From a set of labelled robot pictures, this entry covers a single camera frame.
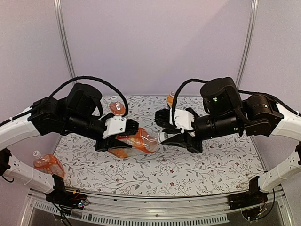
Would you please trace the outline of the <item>yellow dark-label bottle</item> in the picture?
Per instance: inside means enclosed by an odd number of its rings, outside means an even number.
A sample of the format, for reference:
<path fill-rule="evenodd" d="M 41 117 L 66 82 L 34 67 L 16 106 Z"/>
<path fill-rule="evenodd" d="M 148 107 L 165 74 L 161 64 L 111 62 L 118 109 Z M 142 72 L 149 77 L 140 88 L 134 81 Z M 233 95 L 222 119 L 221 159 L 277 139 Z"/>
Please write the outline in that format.
<path fill-rule="evenodd" d="M 168 109 L 172 108 L 174 96 L 175 96 L 175 91 L 171 91 L 166 99 Z"/>

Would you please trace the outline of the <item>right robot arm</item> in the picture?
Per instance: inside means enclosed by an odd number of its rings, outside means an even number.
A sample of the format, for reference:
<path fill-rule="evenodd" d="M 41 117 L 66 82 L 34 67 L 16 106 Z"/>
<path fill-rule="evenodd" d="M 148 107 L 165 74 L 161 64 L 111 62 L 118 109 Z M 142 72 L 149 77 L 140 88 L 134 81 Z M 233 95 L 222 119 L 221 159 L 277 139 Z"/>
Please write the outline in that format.
<path fill-rule="evenodd" d="M 247 136 L 284 136 L 301 138 L 301 116 L 280 99 L 261 92 L 243 92 L 230 77 L 202 81 L 200 94 L 205 116 L 193 109 L 177 109 L 177 98 L 170 109 L 155 113 L 155 123 L 163 130 L 159 133 L 162 145 L 177 146 L 192 153 L 202 153 L 202 142 L 231 134 Z M 296 149 L 272 170 L 261 173 L 247 182 L 246 192 L 228 196 L 231 210 L 245 208 L 267 201 L 267 195 L 277 185 L 301 170 L 301 148 Z"/>

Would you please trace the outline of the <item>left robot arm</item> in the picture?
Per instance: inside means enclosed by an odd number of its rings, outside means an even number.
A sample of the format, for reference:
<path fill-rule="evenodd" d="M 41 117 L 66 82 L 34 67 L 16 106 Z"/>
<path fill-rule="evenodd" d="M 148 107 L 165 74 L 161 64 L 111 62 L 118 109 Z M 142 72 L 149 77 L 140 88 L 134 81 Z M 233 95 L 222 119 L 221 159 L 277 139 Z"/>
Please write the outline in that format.
<path fill-rule="evenodd" d="M 88 84 L 76 83 L 67 97 L 43 98 L 25 109 L 20 117 L 14 116 L 0 127 L 0 174 L 18 178 L 30 188 L 51 194 L 59 204 L 66 204 L 70 194 L 63 179 L 49 176 L 19 161 L 8 147 L 31 137 L 58 133 L 75 133 L 96 141 L 97 151 L 130 146 L 116 140 L 116 136 L 130 136 L 138 132 L 139 124 L 125 116 L 95 116 L 101 112 L 102 94 Z"/>

